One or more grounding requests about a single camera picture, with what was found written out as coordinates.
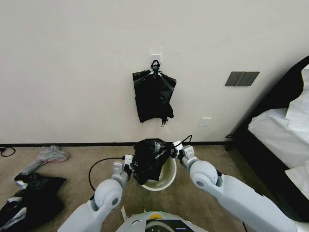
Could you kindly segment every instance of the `black trash bag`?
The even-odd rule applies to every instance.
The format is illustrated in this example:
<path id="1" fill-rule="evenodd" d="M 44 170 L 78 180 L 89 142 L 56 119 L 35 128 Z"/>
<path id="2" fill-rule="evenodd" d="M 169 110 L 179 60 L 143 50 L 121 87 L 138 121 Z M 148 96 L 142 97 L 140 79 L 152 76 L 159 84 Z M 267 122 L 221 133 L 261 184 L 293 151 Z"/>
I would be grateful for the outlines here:
<path id="1" fill-rule="evenodd" d="M 134 149 L 131 167 L 133 176 L 140 185 L 149 179 L 159 181 L 162 166 L 170 156 L 175 157 L 177 154 L 172 143 L 161 139 L 144 139 L 134 144 Z"/>
<path id="2" fill-rule="evenodd" d="M 0 231 L 28 232 L 52 220 L 63 209 L 55 195 L 66 180 L 38 173 L 19 174 L 14 178 L 25 189 L 19 190 L 0 209 Z"/>
<path id="3" fill-rule="evenodd" d="M 162 126 L 167 117 L 173 118 L 170 100 L 176 80 L 163 74 L 160 64 L 155 60 L 150 70 L 133 73 L 136 108 L 140 122 L 161 118 Z"/>

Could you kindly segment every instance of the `black cable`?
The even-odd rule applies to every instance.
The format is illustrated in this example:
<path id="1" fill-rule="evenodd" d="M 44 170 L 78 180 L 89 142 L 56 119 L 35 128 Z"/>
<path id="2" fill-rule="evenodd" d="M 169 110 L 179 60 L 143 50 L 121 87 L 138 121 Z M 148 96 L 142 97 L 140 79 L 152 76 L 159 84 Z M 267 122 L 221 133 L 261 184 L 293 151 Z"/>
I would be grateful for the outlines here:
<path id="1" fill-rule="evenodd" d="M 178 147 L 180 144 L 182 144 L 183 142 L 185 142 L 188 138 L 190 137 L 189 142 L 191 142 L 192 139 L 192 135 L 189 135 L 187 138 L 185 138 L 184 140 L 182 140 L 180 143 L 178 143 L 175 147 Z"/>
<path id="2" fill-rule="evenodd" d="M 8 148 L 11 148 L 11 149 L 13 150 L 13 153 L 12 153 L 12 154 L 10 154 L 10 155 L 5 156 L 5 155 L 3 154 L 3 152 L 5 152 L 5 151 L 6 151 L 6 149 L 8 149 Z M 2 157 L 9 157 L 9 156 L 11 156 L 11 155 L 15 154 L 15 152 L 16 152 L 15 148 L 12 148 L 12 147 L 4 147 L 4 148 L 0 148 L 0 155 L 1 155 Z"/>
<path id="3" fill-rule="evenodd" d="M 101 159 L 101 160 L 95 162 L 95 163 L 91 166 L 91 168 L 90 168 L 90 170 L 89 170 L 89 174 L 88 174 L 88 180 L 89 180 L 89 184 L 90 184 L 91 188 L 93 189 L 93 191 L 96 191 L 96 189 L 93 187 L 93 185 L 92 185 L 92 183 L 91 183 L 91 179 L 90 179 L 91 170 L 92 170 L 93 167 L 94 167 L 97 163 L 99 163 L 99 162 L 102 162 L 102 161 L 105 161 L 105 160 L 114 160 L 114 159 L 115 159 L 115 160 L 119 160 L 119 159 L 124 160 L 124 159 L 125 159 L 125 156 L 123 156 L 123 157 L 111 157 L 111 158 Z"/>
<path id="4" fill-rule="evenodd" d="M 245 231 L 246 231 L 246 232 L 248 232 L 248 231 L 247 231 L 247 227 L 246 227 L 245 223 L 244 223 L 244 222 L 242 222 L 242 224 L 243 224 L 243 226 L 244 226 Z"/>

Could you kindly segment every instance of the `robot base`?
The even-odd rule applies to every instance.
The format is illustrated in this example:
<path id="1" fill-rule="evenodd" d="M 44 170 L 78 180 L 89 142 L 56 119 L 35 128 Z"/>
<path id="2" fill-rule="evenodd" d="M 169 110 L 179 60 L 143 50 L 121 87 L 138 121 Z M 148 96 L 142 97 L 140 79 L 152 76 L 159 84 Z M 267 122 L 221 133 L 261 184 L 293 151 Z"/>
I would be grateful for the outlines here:
<path id="1" fill-rule="evenodd" d="M 189 227 L 194 232 L 208 232 L 189 221 L 184 220 L 183 218 L 165 212 L 144 212 L 141 214 L 133 214 L 129 218 L 125 218 L 125 222 L 118 228 L 116 232 L 136 232 L 136 231 L 145 231 L 147 224 L 147 220 L 158 219 L 158 220 L 180 220 L 187 227 Z M 170 227 L 166 228 L 166 231 L 174 232 Z"/>

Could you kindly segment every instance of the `black baseboard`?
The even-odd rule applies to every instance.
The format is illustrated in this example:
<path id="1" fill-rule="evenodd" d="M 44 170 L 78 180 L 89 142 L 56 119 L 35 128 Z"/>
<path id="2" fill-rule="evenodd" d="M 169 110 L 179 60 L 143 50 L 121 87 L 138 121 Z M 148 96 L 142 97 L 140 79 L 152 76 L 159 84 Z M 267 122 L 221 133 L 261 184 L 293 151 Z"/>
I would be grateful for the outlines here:
<path id="1" fill-rule="evenodd" d="M 115 143 L 6 143 L 0 147 L 49 147 L 56 145 L 59 147 L 94 147 L 94 146 L 133 146 L 136 142 L 115 142 Z M 184 145 L 227 145 L 230 142 L 184 142 Z"/>

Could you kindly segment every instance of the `gray light switch panel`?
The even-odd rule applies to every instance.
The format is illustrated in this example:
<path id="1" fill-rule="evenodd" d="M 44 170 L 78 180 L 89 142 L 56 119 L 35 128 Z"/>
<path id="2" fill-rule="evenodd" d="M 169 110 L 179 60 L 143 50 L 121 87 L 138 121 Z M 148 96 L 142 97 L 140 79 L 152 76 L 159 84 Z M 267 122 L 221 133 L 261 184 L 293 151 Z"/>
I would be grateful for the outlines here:
<path id="1" fill-rule="evenodd" d="M 251 86 L 260 72 L 246 72 L 239 86 Z"/>
<path id="2" fill-rule="evenodd" d="M 242 72 L 231 72 L 225 86 L 234 86 Z"/>
<path id="3" fill-rule="evenodd" d="M 242 79 L 244 78 L 246 72 L 241 72 L 241 74 L 239 75 L 239 78 L 237 79 L 236 83 L 234 86 L 239 86 L 239 83 L 242 81 Z"/>

